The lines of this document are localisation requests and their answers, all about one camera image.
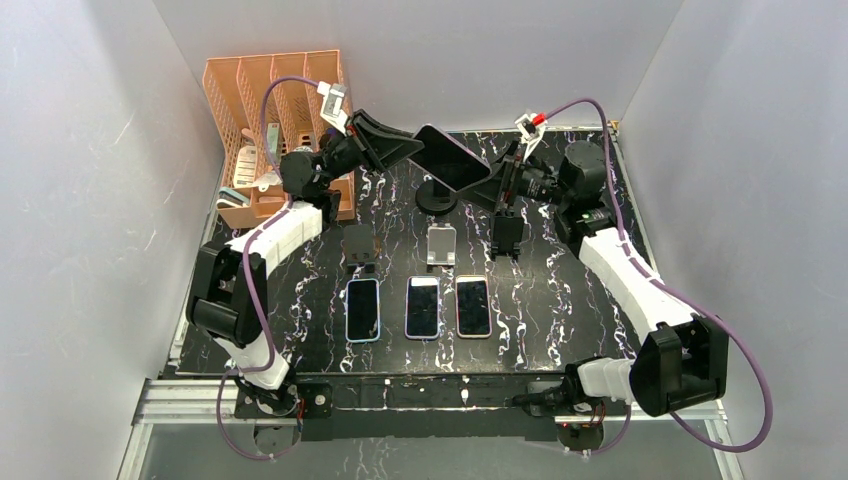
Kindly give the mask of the phone with purple clear case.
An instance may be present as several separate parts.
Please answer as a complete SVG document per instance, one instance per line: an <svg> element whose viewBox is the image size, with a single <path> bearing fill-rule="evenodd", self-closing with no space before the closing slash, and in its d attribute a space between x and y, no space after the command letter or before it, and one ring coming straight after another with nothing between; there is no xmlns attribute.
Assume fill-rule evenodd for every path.
<svg viewBox="0 0 848 480"><path fill-rule="evenodd" d="M492 173L487 161L431 124L422 125L413 138L423 144L423 149L410 160L454 192L475 186Z"/></svg>

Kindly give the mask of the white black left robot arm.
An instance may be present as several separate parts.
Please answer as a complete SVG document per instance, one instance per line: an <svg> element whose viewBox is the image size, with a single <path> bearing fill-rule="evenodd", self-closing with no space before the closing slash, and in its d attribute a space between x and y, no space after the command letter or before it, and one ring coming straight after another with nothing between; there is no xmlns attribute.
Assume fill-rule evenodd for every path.
<svg viewBox="0 0 848 480"><path fill-rule="evenodd" d="M242 236L208 242L198 251L186 302L190 324L233 360L231 377L260 392L275 416L294 411L297 387L291 364L275 347L268 321L267 279L292 252L319 236L334 220L341 194L337 178L364 167L385 172L421 152L423 141L357 110L318 150L292 150L277 166L288 198L268 219Z"/></svg>

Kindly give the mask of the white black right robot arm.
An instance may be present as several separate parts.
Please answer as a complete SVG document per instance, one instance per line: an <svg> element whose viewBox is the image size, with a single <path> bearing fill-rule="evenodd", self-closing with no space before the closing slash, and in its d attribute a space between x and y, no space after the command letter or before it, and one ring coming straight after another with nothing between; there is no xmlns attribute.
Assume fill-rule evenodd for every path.
<svg viewBox="0 0 848 480"><path fill-rule="evenodd" d="M557 238L609 291L632 323L645 322L632 359L595 356L566 366L560 385L508 400L526 411L590 413L608 398L638 404L652 417L722 398L729 336L716 323L658 287L651 270L620 231L619 206L608 192L608 146L576 141L557 171L522 159L512 142L490 175L460 198L492 213L491 255L517 258L523 224L512 206L525 197L553 207Z"/></svg>

